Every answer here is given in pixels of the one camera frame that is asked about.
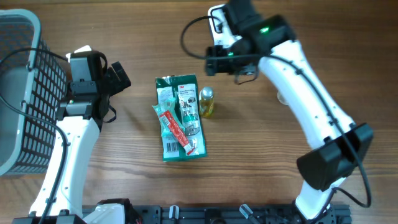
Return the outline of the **yellow oil bottle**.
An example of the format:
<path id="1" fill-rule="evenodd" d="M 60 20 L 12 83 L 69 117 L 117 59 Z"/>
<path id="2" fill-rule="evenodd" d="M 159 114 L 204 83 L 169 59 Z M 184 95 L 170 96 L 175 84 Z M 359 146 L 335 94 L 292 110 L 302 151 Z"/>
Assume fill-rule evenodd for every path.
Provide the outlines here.
<path id="1" fill-rule="evenodd" d="M 214 93 L 210 86 L 205 86 L 200 92 L 200 114 L 209 118 L 214 112 Z"/>

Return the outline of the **teal toothbrush pack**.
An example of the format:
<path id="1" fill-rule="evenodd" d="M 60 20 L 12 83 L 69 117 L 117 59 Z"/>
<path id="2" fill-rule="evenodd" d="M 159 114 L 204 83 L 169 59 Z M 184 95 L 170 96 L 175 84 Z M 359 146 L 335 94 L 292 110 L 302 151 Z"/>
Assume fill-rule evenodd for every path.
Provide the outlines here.
<path id="1" fill-rule="evenodd" d="M 175 113 L 175 105 L 177 100 L 169 98 L 158 105 L 153 105 L 153 109 L 159 119 L 161 125 L 161 137 L 166 136 L 181 136 L 184 135 L 185 128 L 178 120 Z"/>

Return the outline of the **green 3M package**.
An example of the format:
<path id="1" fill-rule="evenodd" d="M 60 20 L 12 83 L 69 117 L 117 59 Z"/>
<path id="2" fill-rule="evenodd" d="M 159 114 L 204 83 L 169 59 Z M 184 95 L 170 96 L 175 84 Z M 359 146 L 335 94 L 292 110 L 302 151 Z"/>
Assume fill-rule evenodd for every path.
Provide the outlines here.
<path id="1" fill-rule="evenodd" d="M 171 132 L 164 118 L 160 118 L 163 161 L 187 161 L 207 156 L 199 114 L 197 78 L 194 74 L 167 76 L 155 79 L 157 104 L 153 106 L 157 116 L 169 111 L 170 116 L 184 134 L 184 145 Z"/>

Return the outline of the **red toothpaste tube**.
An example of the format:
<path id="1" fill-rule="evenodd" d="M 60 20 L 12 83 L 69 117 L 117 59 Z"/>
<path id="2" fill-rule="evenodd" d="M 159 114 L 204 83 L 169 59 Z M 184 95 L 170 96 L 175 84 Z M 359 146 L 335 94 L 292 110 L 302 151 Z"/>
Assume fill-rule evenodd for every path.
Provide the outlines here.
<path id="1" fill-rule="evenodd" d="M 186 155 L 191 155 L 194 152 L 195 147 L 190 144 L 185 133 L 182 131 L 182 128 L 177 123 L 177 120 L 174 118 L 170 110 L 166 110 L 161 113 L 159 115 L 159 119 L 161 123 L 172 133 L 175 139 L 184 148 Z"/>

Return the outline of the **green lid jar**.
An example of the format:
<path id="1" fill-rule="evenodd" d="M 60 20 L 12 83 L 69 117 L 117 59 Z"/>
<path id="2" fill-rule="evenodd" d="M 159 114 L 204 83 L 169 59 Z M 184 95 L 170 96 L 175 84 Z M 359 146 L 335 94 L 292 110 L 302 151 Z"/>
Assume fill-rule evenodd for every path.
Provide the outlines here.
<path id="1" fill-rule="evenodd" d="M 288 106 L 288 102 L 286 101 L 286 99 L 282 96 L 281 92 L 277 93 L 277 99 L 279 100 L 280 103 L 282 103 L 283 105 Z"/>

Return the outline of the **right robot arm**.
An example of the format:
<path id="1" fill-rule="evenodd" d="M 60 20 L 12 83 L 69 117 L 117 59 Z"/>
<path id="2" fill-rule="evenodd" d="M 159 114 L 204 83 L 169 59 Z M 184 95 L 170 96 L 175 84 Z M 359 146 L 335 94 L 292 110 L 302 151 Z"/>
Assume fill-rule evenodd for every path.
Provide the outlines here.
<path id="1" fill-rule="evenodd" d="M 310 151 L 297 159 L 303 185 L 295 208 L 307 222 L 319 222 L 353 171 L 366 175 L 372 128 L 356 124 L 336 104 L 283 16 L 262 17 L 251 1 L 213 6 L 207 16 L 214 42 L 206 51 L 208 74 L 261 72 L 302 128 Z"/>

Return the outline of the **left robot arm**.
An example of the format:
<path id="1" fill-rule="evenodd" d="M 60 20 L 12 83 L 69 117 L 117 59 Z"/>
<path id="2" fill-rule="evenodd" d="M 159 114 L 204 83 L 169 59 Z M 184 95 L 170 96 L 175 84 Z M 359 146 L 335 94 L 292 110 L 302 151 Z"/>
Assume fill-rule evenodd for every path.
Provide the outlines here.
<path id="1" fill-rule="evenodd" d="M 119 62 L 84 50 L 68 58 L 72 80 L 60 101 L 53 127 L 57 138 L 41 190 L 26 217 L 13 223 L 85 223 L 83 189 L 91 153 L 105 116 L 115 109 L 110 98 L 131 86 Z"/>

